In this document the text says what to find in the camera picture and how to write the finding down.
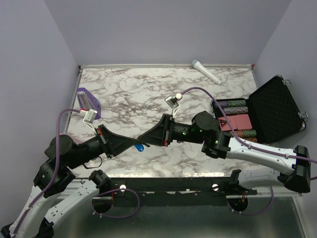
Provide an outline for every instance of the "white marble surface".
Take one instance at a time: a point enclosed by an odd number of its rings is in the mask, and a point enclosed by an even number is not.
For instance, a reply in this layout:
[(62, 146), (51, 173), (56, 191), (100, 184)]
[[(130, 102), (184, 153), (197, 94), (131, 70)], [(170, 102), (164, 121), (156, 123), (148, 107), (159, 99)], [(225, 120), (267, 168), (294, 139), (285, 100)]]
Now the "white marble surface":
[[(256, 90), (253, 75), (248, 68), (209, 68), (219, 77), (221, 85), (213, 83), (193, 68), (112, 68), (84, 69), (80, 87), (94, 94), (102, 106), (102, 118), (94, 122), (109, 130), (136, 138), (161, 118), (171, 113), (164, 99), (189, 87), (207, 89), (217, 99), (241, 98)], [(210, 98), (195, 90), (184, 95), (175, 121), (190, 123), (201, 111), (211, 112)], [(82, 140), (93, 136), (82, 119), (73, 115), (68, 133)], [(245, 161), (213, 159), (201, 152), (202, 145), (171, 143), (168, 147), (145, 147), (138, 152), (134, 147), (115, 158), (102, 155), (100, 167), (110, 177), (196, 177), (226, 176), (234, 169), (258, 169), (261, 166)], [(87, 166), (97, 166), (99, 160)], [(88, 177), (93, 170), (83, 166), (74, 169), (79, 177)]]

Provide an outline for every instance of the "blue object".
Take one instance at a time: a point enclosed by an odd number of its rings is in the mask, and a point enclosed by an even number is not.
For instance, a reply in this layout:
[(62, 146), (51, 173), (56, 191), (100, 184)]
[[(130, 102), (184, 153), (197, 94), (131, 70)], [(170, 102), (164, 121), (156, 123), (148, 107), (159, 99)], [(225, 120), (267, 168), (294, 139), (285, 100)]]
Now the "blue object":
[(135, 148), (137, 148), (138, 151), (140, 151), (140, 152), (144, 151), (144, 146), (143, 145), (135, 144), (134, 146), (135, 146)]

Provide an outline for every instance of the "white cylindrical object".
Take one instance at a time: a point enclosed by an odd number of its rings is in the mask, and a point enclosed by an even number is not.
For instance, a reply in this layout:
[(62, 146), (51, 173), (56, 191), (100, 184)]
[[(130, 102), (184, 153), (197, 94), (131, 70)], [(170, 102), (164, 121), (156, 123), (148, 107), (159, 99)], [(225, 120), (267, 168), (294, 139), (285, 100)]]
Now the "white cylindrical object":
[(221, 84), (221, 80), (218, 79), (216, 76), (214, 76), (212, 73), (210, 73), (209, 70), (207, 70), (205, 67), (203, 67), (199, 61), (193, 60), (192, 65), (195, 69), (199, 70), (201, 73), (203, 73), (203, 75), (210, 78), (216, 84), (218, 84), (218, 85)]

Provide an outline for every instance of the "black case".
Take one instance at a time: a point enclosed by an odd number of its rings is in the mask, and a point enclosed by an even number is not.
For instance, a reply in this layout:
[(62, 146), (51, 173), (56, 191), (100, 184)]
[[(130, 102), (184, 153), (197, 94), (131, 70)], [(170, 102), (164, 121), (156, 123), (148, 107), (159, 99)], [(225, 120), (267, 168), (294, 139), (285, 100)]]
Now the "black case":
[[(300, 111), (280, 75), (273, 77), (248, 99), (217, 101), (234, 100), (246, 100), (252, 127), (257, 131), (258, 143), (272, 144), (306, 128), (306, 123), (299, 117)], [(211, 106), (216, 118), (223, 116), (214, 102)]]

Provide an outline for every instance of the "robotic arm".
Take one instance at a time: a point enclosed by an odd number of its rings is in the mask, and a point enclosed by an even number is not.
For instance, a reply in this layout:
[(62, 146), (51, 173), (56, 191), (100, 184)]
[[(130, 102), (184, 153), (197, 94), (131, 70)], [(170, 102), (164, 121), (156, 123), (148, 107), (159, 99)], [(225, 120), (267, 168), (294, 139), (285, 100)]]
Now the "robotic arm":
[[(293, 149), (280, 149), (266, 145), (251, 143), (249, 146), (241, 144), (230, 133), (219, 130), (218, 121), (208, 112), (200, 112), (192, 119), (191, 124), (175, 122), (173, 114), (163, 114), (156, 126), (140, 135), (137, 139), (118, 135), (109, 131), (104, 125), (94, 129), (96, 136), (82, 143), (76, 144), (68, 135), (60, 135), (60, 164), (57, 177), (53, 185), (42, 197), (31, 207), (29, 202), (39, 194), (51, 181), (55, 169), (55, 138), (50, 146), (45, 150), (48, 160), (40, 167), (34, 179), (34, 187), (27, 205), (24, 207), (15, 223), (3, 227), (1, 233), (5, 238), (48, 238), (53, 236), (53, 230), (64, 217), (76, 209), (87, 199), (96, 195), (110, 191), (124, 179), (110, 179), (102, 171), (94, 171), (89, 180), (86, 181), (73, 195), (67, 197), (58, 205), (51, 207), (58, 196), (65, 190), (67, 185), (75, 178), (69, 168), (76, 168), (102, 153), (112, 158), (124, 152), (135, 144), (146, 144), (154, 146), (168, 146), (172, 141), (190, 142), (202, 144), (202, 152), (212, 158), (228, 158), (250, 161), (256, 164), (269, 167), (267, 169), (255, 171), (235, 170), (231, 177), (205, 178), (208, 185), (202, 182), (202, 178), (193, 178), (184, 183), (179, 179), (162, 178), (168, 181), (168, 186), (164, 186), (162, 179), (154, 179), (149, 186), (139, 186), (134, 180), (124, 181), (127, 188), (142, 192), (167, 192), (167, 191), (201, 191), (217, 196), (241, 195), (244, 191), (249, 194), (256, 193), (251, 190), (255, 186), (283, 185), (287, 189), (295, 192), (310, 192), (310, 162), (271, 155), (262, 151), (254, 150), (251, 145), (259, 148), (281, 152), (286, 155), (298, 155), (308, 158), (306, 147), (297, 146)], [(213, 189), (212, 185), (217, 184), (218, 188)], [(17, 222), (23, 216), (25, 210), (30, 209), (27, 217), (24, 218), (19, 232), (14, 234)]]

